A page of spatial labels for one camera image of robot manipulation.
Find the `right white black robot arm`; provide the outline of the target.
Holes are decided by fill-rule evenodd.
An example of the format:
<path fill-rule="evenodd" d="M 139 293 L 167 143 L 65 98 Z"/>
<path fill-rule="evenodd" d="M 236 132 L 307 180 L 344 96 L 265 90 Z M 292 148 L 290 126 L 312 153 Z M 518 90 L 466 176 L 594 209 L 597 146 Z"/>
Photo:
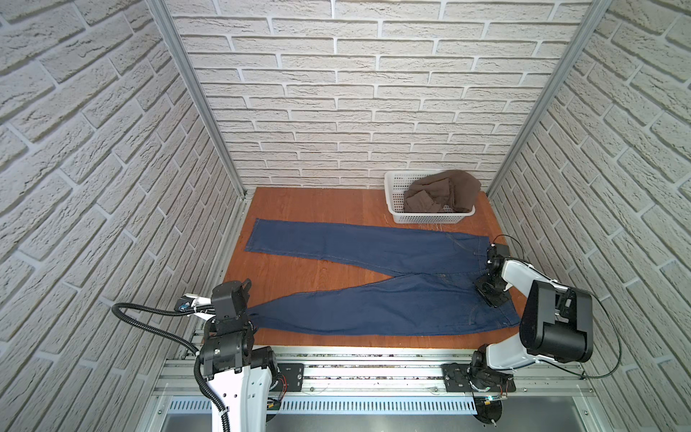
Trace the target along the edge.
<path fill-rule="evenodd" d="M 496 392 L 516 390 L 513 372 L 538 362 L 585 363 L 594 348 L 593 298 L 581 289 L 566 286 L 542 274 L 531 264 L 509 255 L 509 247 L 492 243 L 488 248 L 487 274 L 476 291 L 497 309 L 517 289 L 527 304 L 515 336 L 484 345 L 473 352 L 468 364 L 442 366 L 448 392 Z"/>

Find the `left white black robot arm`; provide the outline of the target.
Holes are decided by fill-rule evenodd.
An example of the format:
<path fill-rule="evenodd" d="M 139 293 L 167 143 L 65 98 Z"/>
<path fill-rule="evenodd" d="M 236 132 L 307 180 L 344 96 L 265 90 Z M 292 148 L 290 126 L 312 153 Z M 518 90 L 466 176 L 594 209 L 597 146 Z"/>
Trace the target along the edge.
<path fill-rule="evenodd" d="M 227 282 L 193 301 L 194 315 L 205 320 L 194 376 L 212 402 L 213 431 L 264 431 L 269 392 L 281 383 L 273 349 L 254 347 L 251 286 L 248 279 Z"/>

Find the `blue denim jeans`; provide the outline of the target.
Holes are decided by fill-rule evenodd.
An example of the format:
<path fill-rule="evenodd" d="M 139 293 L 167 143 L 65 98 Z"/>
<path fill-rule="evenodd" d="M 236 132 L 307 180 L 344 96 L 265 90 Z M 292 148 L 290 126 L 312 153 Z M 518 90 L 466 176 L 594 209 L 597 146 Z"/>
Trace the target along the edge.
<path fill-rule="evenodd" d="M 246 250 L 356 266 L 386 280 L 295 293 L 249 310 L 261 329 L 319 336 L 440 337 L 516 327 L 513 302 L 492 307 L 475 283 L 489 238 L 457 232 L 259 220 Z"/>

